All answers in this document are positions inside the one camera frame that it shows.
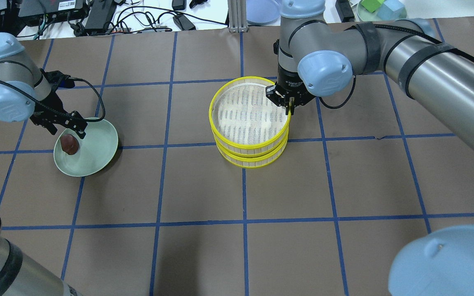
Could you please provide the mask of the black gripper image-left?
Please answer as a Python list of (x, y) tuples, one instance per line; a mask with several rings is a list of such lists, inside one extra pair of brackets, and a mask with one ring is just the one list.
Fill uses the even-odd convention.
[(295, 107), (304, 106), (316, 98), (304, 85), (298, 73), (278, 70), (274, 86), (266, 88), (266, 98), (276, 106), (288, 109), (289, 116), (295, 114)]

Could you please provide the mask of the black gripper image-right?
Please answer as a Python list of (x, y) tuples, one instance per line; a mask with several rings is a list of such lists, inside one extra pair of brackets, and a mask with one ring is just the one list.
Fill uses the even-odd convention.
[(41, 125), (46, 128), (51, 135), (58, 133), (55, 124), (70, 129), (83, 140), (86, 136), (87, 121), (79, 112), (68, 112), (64, 109), (63, 103), (56, 93), (59, 88), (74, 88), (75, 82), (70, 75), (61, 71), (40, 71), (41, 77), (34, 85), (34, 90), (38, 92), (34, 112), (30, 117), (34, 125)]

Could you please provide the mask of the robot arm, image-left side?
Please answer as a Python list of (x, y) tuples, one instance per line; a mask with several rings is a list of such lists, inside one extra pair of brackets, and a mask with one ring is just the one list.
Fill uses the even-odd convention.
[[(474, 150), (474, 56), (435, 39), (423, 19), (332, 32), (324, 8), (323, 0), (281, 2), (278, 80), (266, 89), (268, 99), (293, 113), (343, 90), (357, 75), (383, 71)], [(393, 296), (474, 296), (474, 224), (433, 231), (403, 247), (388, 290)]]

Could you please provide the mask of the robot arm, image-right side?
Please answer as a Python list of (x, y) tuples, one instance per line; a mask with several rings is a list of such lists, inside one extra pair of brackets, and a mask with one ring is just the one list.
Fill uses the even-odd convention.
[[(56, 125), (84, 135), (87, 123), (78, 112), (68, 113), (56, 94), (67, 76), (45, 72), (26, 53), (17, 38), (0, 32), (0, 121), (30, 119), (51, 134)], [(80, 292), (30, 258), (0, 234), (0, 296), (79, 296)]]

